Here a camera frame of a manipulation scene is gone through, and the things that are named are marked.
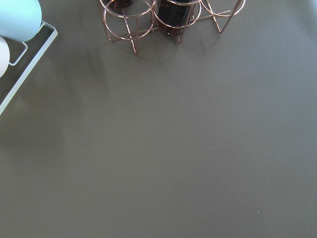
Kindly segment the white cup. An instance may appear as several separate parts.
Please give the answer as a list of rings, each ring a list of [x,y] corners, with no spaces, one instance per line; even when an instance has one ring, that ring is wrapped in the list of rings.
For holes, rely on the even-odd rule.
[[[2,77],[9,65],[10,51],[5,39],[0,36],[0,77]]]

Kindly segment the tea bottle in rack near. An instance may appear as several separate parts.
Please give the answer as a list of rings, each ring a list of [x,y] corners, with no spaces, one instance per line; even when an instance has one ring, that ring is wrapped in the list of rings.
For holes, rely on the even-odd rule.
[[[175,0],[175,4],[168,0],[158,1],[158,29],[171,37],[180,36],[184,32],[188,17],[193,13],[195,5],[189,3],[196,3],[196,0]]]

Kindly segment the light blue cup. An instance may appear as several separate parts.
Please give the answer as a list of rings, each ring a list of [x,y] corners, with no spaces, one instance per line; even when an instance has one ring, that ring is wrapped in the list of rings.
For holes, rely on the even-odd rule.
[[[39,31],[42,10],[38,0],[2,0],[0,35],[15,41],[31,40]]]

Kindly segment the white cup rack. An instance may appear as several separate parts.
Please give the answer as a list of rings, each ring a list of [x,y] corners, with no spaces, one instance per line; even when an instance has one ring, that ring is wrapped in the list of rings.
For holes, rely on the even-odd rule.
[[[10,50],[10,62],[6,72],[0,78],[1,113],[57,36],[56,28],[42,21],[38,33],[27,42],[5,38]]]

